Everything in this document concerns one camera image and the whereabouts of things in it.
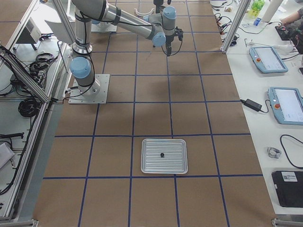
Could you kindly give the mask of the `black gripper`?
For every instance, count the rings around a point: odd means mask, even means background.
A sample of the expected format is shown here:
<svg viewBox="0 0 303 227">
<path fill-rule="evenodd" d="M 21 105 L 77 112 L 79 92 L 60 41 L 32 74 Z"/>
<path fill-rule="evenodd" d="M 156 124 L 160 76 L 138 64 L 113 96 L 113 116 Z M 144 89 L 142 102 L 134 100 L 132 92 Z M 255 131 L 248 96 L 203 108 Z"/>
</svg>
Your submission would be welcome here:
<svg viewBox="0 0 303 227">
<path fill-rule="evenodd" d="M 172 48 L 171 48 L 171 43 L 173 42 L 173 36 L 172 35 L 167 35 L 166 36 L 166 42 L 165 42 L 165 49 L 166 49 L 166 55 L 171 56 Z"/>
</svg>

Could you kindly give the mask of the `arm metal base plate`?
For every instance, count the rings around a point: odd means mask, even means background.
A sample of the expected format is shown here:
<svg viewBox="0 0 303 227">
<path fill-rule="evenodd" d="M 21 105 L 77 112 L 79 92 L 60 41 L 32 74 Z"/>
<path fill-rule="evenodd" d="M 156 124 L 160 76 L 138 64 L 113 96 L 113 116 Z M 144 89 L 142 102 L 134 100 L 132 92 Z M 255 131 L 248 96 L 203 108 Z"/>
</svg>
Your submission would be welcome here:
<svg viewBox="0 0 303 227">
<path fill-rule="evenodd" d="M 68 103 L 71 105 L 105 104 L 107 102 L 109 74 L 96 74 L 95 83 L 86 93 L 84 87 L 73 89 Z"/>
<path fill-rule="evenodd" d="M 117 26 L 108 22 L 99 22 L 98 24 L 91 25 L 92 33 L 111 33 L 116 32 Z"/>
</svg>

